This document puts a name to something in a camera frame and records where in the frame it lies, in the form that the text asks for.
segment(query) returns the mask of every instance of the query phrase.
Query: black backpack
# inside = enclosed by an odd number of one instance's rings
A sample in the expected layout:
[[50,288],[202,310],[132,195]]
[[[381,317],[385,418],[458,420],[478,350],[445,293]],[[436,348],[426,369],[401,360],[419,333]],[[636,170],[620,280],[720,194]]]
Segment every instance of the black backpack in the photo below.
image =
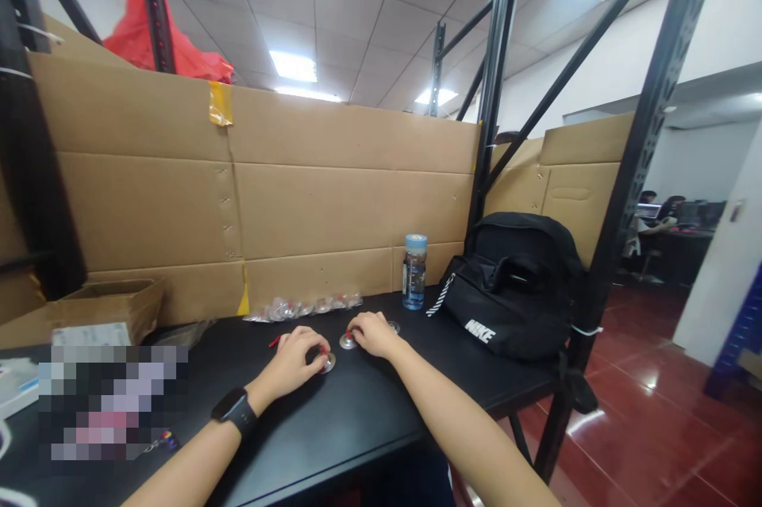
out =
[[572,287],[582,264],[571,233],[531,213],[491,213],[450,261],[427,314],[448,312],[495,354],[538,360],[558,355],[569,337]]

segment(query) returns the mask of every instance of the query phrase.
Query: blue bottle cap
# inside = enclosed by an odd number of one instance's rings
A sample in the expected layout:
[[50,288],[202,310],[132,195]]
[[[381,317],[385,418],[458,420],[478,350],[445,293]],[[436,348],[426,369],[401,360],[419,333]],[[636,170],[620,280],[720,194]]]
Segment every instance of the blue bottle cap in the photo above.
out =
[[405,250],[410,253],[426,253],[426,245],[429,238],[420,233],[411,233],[405,236]]

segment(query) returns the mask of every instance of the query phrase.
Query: desk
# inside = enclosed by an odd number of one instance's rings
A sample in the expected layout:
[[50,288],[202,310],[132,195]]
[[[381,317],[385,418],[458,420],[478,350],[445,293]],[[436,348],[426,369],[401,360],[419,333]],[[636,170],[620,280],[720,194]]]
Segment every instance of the desk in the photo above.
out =
[[[433,304],[437,294],[434,287],[426,291],[425,307]],[[423,311],[405,310],[400,293],[366,298],[359,309],[382,310],[389,320],[397,321],[403,338],[495,417],[526,407],[559,387],[555,363],[528,365],[499,358],[444,309],[429,319]],[[293,498],[372,467],[427,435],[394,369],[361,348],[346,351],[338,346],[347,323],[358,312],[334,312],[298,322],[329,340],[336,367],[266,411],[210,505],[270,505]],[[267,345],[295,325],[293,321],[270,325],[229,318],[206,331],[190,351],[188,410],[170,426],[181,442],[203,427],[214,404],[230,388],[243,386],[259,374],[273,355]],[[30,352],[34,351],[13,351],[15,355]],[[134,462],[89,463],[87,473],[78,478],[46,477],[38,462],[36,414],[37,405],[33,405],[9,419],[13,442],[2,459],[0,486],[32,495],[40,507],[119,505],[169,457],[159,449]]]

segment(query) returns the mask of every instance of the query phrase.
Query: glossy floor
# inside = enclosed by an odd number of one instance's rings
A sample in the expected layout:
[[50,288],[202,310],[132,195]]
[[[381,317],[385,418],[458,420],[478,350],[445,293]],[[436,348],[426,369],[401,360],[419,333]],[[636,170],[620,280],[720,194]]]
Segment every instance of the glossy floor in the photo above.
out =
[[[562,505],[762,505],[762,393],[702,393],[710,369],[668,340],[684,302],[653,286],[612,290],[587,368],[600,408],[572,416],[551,481]],[[520,414],[533,453],[550,404]]]

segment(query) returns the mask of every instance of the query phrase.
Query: fluorescent light panel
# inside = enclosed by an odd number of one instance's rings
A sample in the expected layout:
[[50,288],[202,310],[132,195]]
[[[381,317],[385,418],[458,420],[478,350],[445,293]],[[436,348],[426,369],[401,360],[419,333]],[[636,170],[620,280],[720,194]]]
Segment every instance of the fluorescent light panel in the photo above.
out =
[[275,89],[275,92],[279,92],[280,94],[291,94],[292,96],[301,96],[304,98],[315,98],[317,100],[325,100],[328,102],[341,102],[341,99],[335,94],[326,94],[317,92],[316,90],[299,89],[292,86],[279,86]]
[[[458,94],[447,89],[439,90],[439,103],[441,105],[453,100]],[[429,104],[431,101],[431,89],[426,89],[421,93],[421,96],[415,99],[418,104]]]
[[275,65],[275,70],[285,79],[293,79],[305,83],[316,83],[318,81],[318,70],[312,59],[283,51],[270,51],[270,57]]

